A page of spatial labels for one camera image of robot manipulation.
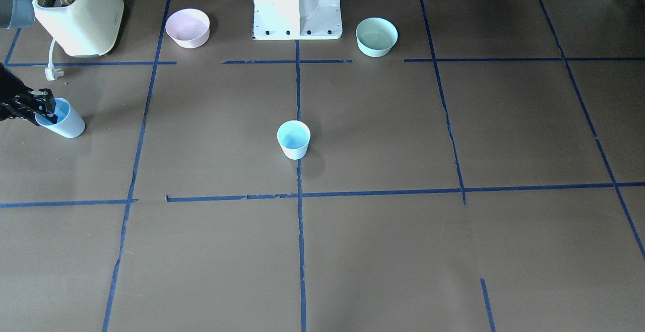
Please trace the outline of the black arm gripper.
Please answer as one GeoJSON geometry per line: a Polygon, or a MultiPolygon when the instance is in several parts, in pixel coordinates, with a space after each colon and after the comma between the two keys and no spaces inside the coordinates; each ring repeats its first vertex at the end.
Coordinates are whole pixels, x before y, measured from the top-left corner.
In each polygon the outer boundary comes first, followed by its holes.
{"type": "Polygon", "coordinates": [[[34,114],[40,114],[44,118],[43,123],[57,124],[55,110],[55,99],[50,89],[35,91],[1,65],[1,121],[20,118],[38,127],[34,114]]]}

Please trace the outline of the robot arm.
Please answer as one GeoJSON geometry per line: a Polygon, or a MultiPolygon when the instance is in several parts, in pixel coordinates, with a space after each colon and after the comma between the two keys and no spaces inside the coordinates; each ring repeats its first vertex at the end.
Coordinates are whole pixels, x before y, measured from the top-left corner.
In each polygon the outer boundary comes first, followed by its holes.
{"type": "MultiPolygon", "coordinates": [[[[29,27],[35,13],[31,0],[1,0],[1,26],[5,29],[29,27]]],[[[35,91],[1,64],[1,121],[20,118],[38,126],[36,116],[52,124],[58,123],[54,114],[56,101],[50,89],[35,91]]]]}

